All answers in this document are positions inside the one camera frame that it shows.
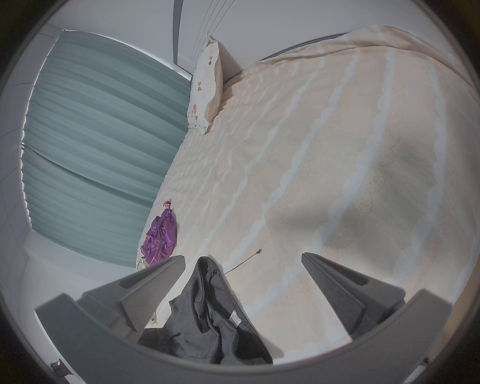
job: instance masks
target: floral pillow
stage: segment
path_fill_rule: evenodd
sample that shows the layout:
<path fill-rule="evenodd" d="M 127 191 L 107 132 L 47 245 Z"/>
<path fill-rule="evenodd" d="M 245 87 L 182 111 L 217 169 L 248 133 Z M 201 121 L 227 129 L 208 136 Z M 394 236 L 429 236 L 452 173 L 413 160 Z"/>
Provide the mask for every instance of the floral pillow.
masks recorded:
<path fill-rule="evenodd" d="M 192 79 L 188 106 L 188 127 L 197 127 L 205 134 L 220 108 L 223 91 L 223 73 L 218 41 L 208 39 L 200 53 Z"/>

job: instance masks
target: purple garment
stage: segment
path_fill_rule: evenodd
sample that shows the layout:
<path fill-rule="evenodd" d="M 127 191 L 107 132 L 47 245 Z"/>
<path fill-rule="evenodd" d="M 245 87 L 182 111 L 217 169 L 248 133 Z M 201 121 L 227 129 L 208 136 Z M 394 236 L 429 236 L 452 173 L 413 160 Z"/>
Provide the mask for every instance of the purple garment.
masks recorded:
<path fill-rule="evenodd" d="M 148 265 L 158 263 L 170 257 L 177 243 L 177 224 L 172 215 L 172 210 L 167 208 L 162 216 L 157 216 L 152 222 L 147 238 L 140 247 Z"/>

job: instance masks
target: bed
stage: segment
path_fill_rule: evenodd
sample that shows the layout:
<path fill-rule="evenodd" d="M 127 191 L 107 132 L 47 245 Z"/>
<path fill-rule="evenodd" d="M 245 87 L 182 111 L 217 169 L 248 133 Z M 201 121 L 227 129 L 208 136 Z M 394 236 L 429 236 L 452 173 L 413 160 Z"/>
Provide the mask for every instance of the bed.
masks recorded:
<path fill-rule="evenodd" d="M 226 272 L 259 249 L 226 279 L 274 363 L 351 341 L 303 252 L 406 300 L 427 288 L 455 302 L 480 251 L 479 112 L 454 55 L 387 26 L 244 70 L 209 132 L 187 133 L 145 224 L 171 199 L 187 265 L 150 326 L 168 318 L 198 257 Z"/>

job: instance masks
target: black garment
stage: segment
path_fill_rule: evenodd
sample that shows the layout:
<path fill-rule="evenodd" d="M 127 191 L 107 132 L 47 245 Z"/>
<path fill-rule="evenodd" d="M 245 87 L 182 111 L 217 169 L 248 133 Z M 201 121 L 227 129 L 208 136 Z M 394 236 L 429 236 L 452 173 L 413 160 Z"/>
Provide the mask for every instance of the black garment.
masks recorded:
<path fill-rule="evenodd" d="M 170 301 L 163 328 L 147 328 L 139 344 L 211 364 L 271 364 L 272 357 L 231 295 L 216 263 L 201 257 L 182 293 Z"/>

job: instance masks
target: curtain fold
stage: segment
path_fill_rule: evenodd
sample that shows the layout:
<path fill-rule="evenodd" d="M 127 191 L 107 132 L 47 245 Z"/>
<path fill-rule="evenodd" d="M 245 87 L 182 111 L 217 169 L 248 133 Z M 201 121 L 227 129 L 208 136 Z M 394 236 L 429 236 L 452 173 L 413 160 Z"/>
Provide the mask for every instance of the curtain fold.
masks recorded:
<path fill-rule="evenodd" d="M 188 130 L 189 82 L 125 44 L 62 32 L 35 83 L 22 173 L 32 229 L 133 266 L 160 185 Z"/>

